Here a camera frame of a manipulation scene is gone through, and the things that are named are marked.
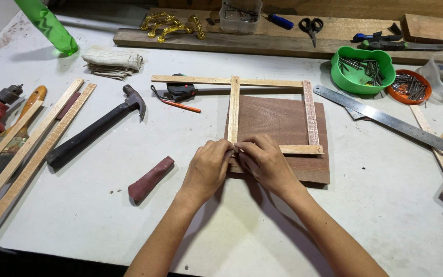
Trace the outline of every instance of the scissors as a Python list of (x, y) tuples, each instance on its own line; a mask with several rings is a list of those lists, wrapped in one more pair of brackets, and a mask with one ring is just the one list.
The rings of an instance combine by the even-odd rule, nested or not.
[(319, 31), (324, 27), (324, 22), (321, 20), (321, 18), (314, 18), (311, 21), (310, 18), (306, 17), (298, 23), (298, 27), (311, 36), (312, 44), (315, 48), (317, 46), (316, 33), (319, 33)]

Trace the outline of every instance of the black scissors handle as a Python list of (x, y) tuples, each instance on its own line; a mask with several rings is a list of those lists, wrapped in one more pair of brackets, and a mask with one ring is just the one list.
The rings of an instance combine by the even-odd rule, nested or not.
[(319, 31), (324, 27), (324, 22), (321, 18), (314, 18), (311, 21), (310, 18), (306, 17), (298, 23), (298, 27), (300, 27), (300, 29), (305, 33), (319, 33)]

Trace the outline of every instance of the workbench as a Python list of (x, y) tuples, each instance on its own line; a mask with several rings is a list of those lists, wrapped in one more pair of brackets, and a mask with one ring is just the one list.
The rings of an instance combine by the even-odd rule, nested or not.
[[(114, 47), (114, 32), (121, 27), (105, 22), (90, 26), (79, 18), (60, 20), (81, 53), (91, 46)], [(330, 79), (328, 60), (134, 51), (141, 53), (145, 64), (122, 82), (91, 75), (80, 53), (59, 57), (21, 12), (1, 31), (0, 90), (24, 84), (23, 97), (9, 110), (7, 127), (32, 90), (45, 85), (44, 108), (32, 122), (31, 133), (77, 77), (97, 87), (58, 144), (122, 103), (125, 84), (136, 89), (147, 105), (143, 122), (138, 111), (130, 113), (61, 170), (53, 172), (44, 164), (0, 222), (1, 246), (130, 264), (181, 187), (196, 149), (224, 136), (229, 102), (228, 86), (196, 85), (199, 94), (187, 104), (200, 108), (201, 114), (171, 107), (150, 90), (153, 74), (308, 79), (313, 86), (338, 90)], [(166, 90), (165, 84), (154, 85), (159, 92)], [(252, 90), (252, 96), (302, 98), (244, 89)], [(391, 276), (443, 275), (443, 174), (431, 149), (374, 122), (354, 122), (342, 106), (315, 94), (314, 99), (324, 104), (331, 184), (309, 188), (311, 195)], [(363, 101), (417, 126), (409, 107), (389, 95)], [(441, 134), (443, 104), (431, 98), (421, 110)], [(175, 160), (175, 168), (136, 205), (127, 187), (167, 155)], [(250, 177), (240, 175), (229, 175), (196, 214), (170, 271), (199, 276), (333, 275), (292, 210)]]

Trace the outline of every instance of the hammer head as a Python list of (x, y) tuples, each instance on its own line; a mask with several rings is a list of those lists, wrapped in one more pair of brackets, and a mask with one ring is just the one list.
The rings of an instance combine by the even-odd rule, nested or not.
[(139, 110), (139, 117), (141, 120), (145, 117), (146, 105), (143, 98), (135, 91), (130, 85), (123, 86), (123, 91), (127, 95), (126, 104), (128, 104), (132, 109)]

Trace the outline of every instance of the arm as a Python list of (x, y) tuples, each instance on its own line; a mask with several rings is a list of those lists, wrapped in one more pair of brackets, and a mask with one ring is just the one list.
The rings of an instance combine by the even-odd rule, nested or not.
[(269, 135), (251, 135), (235, 146), (242, 165), (297, 214), (337, 276), (387, 276), (376, 261), (312, 198)]
[(181, 189), (124, 276), (167, 276), (194, 215), (225, 180), (233, 152), (233, 145), (226, 140), (208, 141), (198, 148)]

